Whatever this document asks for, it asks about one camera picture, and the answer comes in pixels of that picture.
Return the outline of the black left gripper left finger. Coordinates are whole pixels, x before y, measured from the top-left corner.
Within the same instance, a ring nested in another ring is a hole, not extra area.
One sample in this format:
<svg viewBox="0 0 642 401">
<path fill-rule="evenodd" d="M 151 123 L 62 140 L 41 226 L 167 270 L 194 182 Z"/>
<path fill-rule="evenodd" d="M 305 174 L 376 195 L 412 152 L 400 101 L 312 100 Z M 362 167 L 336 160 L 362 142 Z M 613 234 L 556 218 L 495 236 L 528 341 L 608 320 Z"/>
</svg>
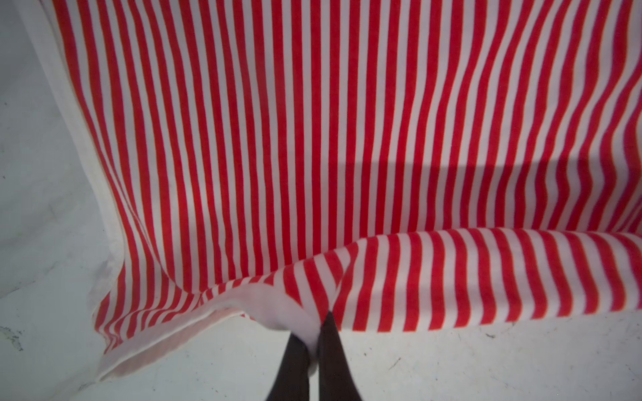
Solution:
<svg viewBox="0 0 642 401">
<path fill-rule="evenodd" d="M 309 401 L 309 350 L 294 334 L 289 336 L 283 359 L 267 401 Z"/>
</svg>

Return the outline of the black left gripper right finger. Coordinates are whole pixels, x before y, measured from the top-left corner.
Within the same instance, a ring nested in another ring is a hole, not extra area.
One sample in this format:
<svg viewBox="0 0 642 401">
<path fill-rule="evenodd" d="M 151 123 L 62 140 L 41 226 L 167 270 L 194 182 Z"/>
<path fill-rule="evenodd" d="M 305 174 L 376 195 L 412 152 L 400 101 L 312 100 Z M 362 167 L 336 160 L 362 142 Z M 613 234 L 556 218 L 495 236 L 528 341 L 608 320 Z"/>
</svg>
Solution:
<svg viewBox="0 0 642 401">
<path fill-rule="evenodd" d="M 332 312 L 328 312 L 321 326 L 317 354 L 319 399 L 321 401 L 361 401 Z"/>
</svg>

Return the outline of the red white striped tank top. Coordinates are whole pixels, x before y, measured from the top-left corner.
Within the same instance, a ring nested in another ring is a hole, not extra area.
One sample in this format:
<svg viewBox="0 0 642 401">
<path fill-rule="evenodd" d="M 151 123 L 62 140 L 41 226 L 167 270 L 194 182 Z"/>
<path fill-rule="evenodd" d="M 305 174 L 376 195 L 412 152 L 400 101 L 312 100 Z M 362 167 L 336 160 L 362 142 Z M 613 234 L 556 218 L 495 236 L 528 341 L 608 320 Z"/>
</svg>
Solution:
<svg viewBox="0 0 642 401">
<path fill-rule="evenodd" d="M 19 1 L 105 223 L 98 380 L 641 306 L 638 1 Z"/>
</svg>

